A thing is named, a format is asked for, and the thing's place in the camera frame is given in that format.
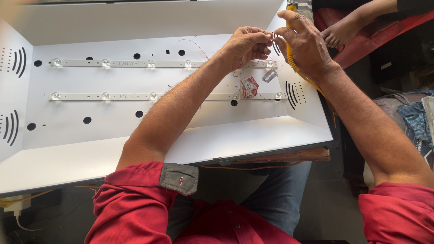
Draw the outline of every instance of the yellow soldering iron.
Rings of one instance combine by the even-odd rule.
[[[288,5],[286,6],[286,10],[290,10],[290,11],[295,12],[297,7],[298,7],[298,3],[293,2],[293,0],[288,0]],[[292,28],[291,24],[289,22],[286,22],[286,27]],[[324,96],[325,100],[327,101],[327,105],[329,107],[329,110],[330,110],[330,115],[332,117],[333,124],[336,127],[335,114],[333,112],[333,107],[332,107],[331,103],[329,102],[329,100],[327,99],[325,94],[322,92],[321,88],[319,86],[317,86],[314,82],[309,80],[306,76],[304,76],[300,72],[300,69],[297,67],[296,63],[294,62],[293,50],[291,49],[291,47],[289,46],[288,43],[286,43],[286,55],[288,56],[288,63],[291,66],[291,68],[294,70],[294,72],[297,73],[301,78],[303,78],[309,84],[314,86]]]

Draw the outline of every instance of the led lens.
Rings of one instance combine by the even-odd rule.
[[[60,93],[57,92],[53,92],[50,94],[51,99],[55,100],[55,101],[59,101],[62,98],[62,95]]]
[[[240,99],[240,94],[236,92],[236,93],[233,94],[232,98],[234,100],[238,100],[238,99]]]
[[[276,99],[282,99],[283,94],[282,94],[281,92],[277,92],[277,93],[274,95],[274,97],[275,97]]]
[[[148,60],[148,67],[155,67],[155,61],[153,60]]]
[[[55,59],[53,59],[53,64],[55,66],[62,66],[63,65],[63,60],[59,59],[59,58],[55,58]]]
[[[193,67],[193,64],[191,63],[190,60],[187,60],[187,61],[185,61],[184,67],[185,68],[191,68],[191,67]]]
[[[273,62],[271,60],[268,60],[267,68],[271,68],[273,65],[274,65]]]
[[[110,67],[110,60],[108,59],[103,59],[101,62],[103,67]]]
[[[150,95],[149,95],[149,97],[151,98],[151,100],[157,100],[158,99],[158,95],[156,94],[156,93],[151,93]]]
[[[111,99],[111,97],[112,96],[110,95],[110,93],[107,93],[107,92],[105,92],[101,95],[101,99],[104,101],[109,101]]]

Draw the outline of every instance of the gray sleeve cuff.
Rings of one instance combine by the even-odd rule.
[[[190,195],[197,191],[199,169],[197,167],[164,163],[158,187]]]

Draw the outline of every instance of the hand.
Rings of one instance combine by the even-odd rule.
[[[278,28],[274,33],[283,36],[288,42],[294,53],[294,61],[303,75],[317,82],[327,73],[340,69],[339,65],[330,58],[321,33],[309,19],[290,10],[279,11],[277,16],[285,19],[292,26],[292,28]],[[276,37],[273,41],[286,56],[284,39]]]
[[[228,63],[228,70],[232,72],[243,67],[254,59],[267,59],[271,51],[267,48],[273,42],[273,34],[257,27],[238,28],[229,41],[216,53]]]

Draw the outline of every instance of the led backlight strip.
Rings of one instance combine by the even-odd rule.
[[[53,92],[48,96],[48,100],[53,101],[128,101],[128,100],[159,100],[164,93],[58,93]],[[258,93],[249,100],[268,100],[268,99],[287,99],[285,92]],[[236,93],[212,93],[206,100],[244,100],[241,95]]]
[[[76,60],[76,59],[59,59],[51,60],[51,66],[79,66],[79,67],[149,67],[149,68],[199,68],[205,62],[186,61],[140,61],[140,60]],[[277,68],[277,62],[267,61],[249,61],[241,68],[251,66],[252,68]]]

